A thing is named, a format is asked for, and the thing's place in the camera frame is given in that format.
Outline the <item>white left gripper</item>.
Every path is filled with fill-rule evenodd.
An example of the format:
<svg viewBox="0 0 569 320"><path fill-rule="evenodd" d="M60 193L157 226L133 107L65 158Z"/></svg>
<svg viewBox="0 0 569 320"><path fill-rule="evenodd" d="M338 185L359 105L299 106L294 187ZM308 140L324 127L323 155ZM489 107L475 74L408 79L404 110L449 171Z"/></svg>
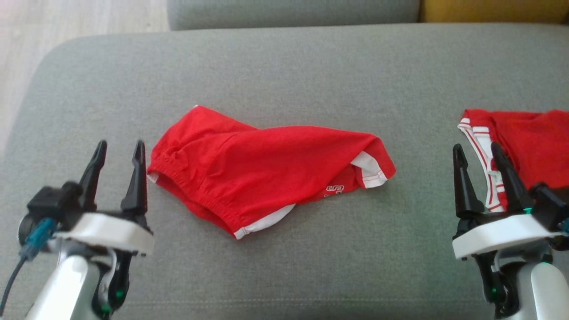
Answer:
<svg viewBox="0 0 569 320"><path fill-rule="evenodd" d="M100 140L89 161L80 186L79 198L85 212L97 211L95 197L105 164L106 140ZM148 212L146 148L136 143L131 160L133 171L120 203L124 215L144 216ZM64 301L55 303L59 319L109 319L124 304L130 288L130 267L135 256L154 251L154 235L148 228L103 213L86 213L69 232L59 232L60 253L55 289Z"/></svg>

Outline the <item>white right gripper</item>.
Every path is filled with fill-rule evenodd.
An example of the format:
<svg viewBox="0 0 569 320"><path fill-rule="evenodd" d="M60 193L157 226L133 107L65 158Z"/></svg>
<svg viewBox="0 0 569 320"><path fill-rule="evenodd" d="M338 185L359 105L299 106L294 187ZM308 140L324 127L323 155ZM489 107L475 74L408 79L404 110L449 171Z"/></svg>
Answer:
<svg viewBox="0 0 569 320"><path fill-rule="evenodd" d="M530 213L534 201L499 143L490 146L502 176L507 213ZM461 144L453 147L456 216L481 215ZM453 239L455 257L475 259L494 318L561 318L561 271L552 259L551 232L529 214L477 226Z"/></svg>

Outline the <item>red Bulls basketball jersey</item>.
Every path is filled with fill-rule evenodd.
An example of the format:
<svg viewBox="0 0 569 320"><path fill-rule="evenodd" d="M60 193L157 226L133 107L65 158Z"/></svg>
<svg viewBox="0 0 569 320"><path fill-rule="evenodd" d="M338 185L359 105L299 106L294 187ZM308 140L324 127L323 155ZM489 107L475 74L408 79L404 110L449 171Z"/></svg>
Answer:
<svg viewBox="0 0 569 320"><path fill-rule="evenodd" d="M524 186L539 182L554 190L569 188L569 112L464 111L457 126L475 150L486 175L485 205L506 208L505 185L495 165L492 143L502 147Z"/></svg>

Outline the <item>red shorts with white stripes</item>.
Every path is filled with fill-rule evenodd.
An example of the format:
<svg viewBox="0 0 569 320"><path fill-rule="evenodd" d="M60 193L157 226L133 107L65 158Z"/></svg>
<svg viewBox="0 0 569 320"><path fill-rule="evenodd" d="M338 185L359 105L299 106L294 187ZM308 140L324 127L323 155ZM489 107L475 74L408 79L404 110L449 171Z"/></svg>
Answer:
<svg viewBox="0 0 569 320"><path fill-rule="evenodd" d="M370 133L321 126L258 129L196 105L158 140L147 175L234 239L297 205L385 184L396 167Z"/></svg>

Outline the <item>yellow cushion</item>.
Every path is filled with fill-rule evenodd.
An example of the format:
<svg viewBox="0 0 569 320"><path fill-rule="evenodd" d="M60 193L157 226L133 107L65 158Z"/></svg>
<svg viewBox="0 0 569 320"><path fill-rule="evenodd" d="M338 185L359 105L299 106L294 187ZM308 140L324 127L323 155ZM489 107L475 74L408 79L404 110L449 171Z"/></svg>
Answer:
<svg viewBox="0 0 569 320"><path fill-rule="evenodd" d="M421 0L419 21L444 23L562 24L569 0Z"/></svg>

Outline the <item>grey fabric sofa seat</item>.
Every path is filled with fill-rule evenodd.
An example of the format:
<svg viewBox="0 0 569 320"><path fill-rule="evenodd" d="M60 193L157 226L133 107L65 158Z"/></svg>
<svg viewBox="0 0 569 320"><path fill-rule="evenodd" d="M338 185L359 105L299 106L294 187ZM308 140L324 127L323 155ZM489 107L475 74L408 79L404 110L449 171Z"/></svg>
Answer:
<svg viewBox="0 0 569 320"><path fill-rule="evenodd" d="M193 30L63 43L37 68L0 162L0 299L41 187L79 180L106 139L97 204L117 209L137 140L150 150L197 104L257 128L372 133L397 172L242 240L149 184L154 253L132 260L112 320L490 320L476 263L453 254L454 144L478 198L486 192L457 124L467 108L569 111L569 26Z"/></svg>

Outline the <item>wide grey sofa back cushion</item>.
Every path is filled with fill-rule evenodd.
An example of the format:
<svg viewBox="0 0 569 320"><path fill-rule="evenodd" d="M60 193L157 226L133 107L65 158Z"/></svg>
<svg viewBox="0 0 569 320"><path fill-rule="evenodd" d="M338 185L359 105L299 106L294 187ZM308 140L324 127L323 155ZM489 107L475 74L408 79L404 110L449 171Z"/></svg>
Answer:
<svg viewBox="0 0 569 320"><path fill-rule="evenodd" d="M421 0L166 0L169 28L412 24Z"/></svg>

